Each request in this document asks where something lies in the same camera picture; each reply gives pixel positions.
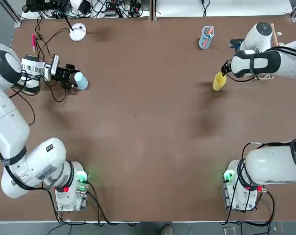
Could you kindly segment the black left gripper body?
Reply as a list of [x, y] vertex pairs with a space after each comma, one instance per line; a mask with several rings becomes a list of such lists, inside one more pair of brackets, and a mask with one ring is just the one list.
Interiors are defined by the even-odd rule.
[[61, 67], [57, 67], [56, 68], [56, 81], [59, 82], [71, 82], [71, 74], [72, 73], [68, 73], [66, 71], [66, 67], [65, 68], [61, 68]]

